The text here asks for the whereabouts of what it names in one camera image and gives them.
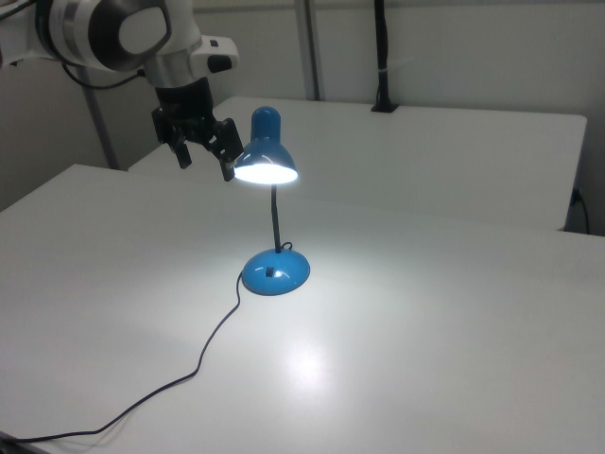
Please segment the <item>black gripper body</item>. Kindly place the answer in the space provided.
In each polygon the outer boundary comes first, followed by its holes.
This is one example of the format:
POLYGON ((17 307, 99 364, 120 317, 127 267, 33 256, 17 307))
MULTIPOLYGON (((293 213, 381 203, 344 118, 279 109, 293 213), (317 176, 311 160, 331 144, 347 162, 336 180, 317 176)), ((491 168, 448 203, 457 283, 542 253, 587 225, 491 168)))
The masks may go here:
POLYGON ((214 137, 214 101, 207 78, 176 88, 156 88, 160 107, 154 110, 154 126, 161 143, 182 136, 195 143, 214 137))

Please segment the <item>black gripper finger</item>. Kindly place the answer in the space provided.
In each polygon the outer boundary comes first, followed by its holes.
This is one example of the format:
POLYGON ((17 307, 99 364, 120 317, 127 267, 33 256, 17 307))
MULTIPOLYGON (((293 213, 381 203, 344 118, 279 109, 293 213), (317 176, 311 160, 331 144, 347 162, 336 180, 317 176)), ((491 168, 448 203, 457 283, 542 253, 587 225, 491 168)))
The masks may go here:
POLYGON ((244 152, 237 127, 231 118, 214 120, 210 128, 210 139, 203 145, 219 161, 222 178, 230 182, 234 178, 234 167, 244 152))
POLYGON ((192 159, 185 144, 185 134, 182 127, 167 116, 162 108, 155 109, 152 120, 158 141, 167 144, 174 153, 181 169, 186 169, 192 164, 192 159))

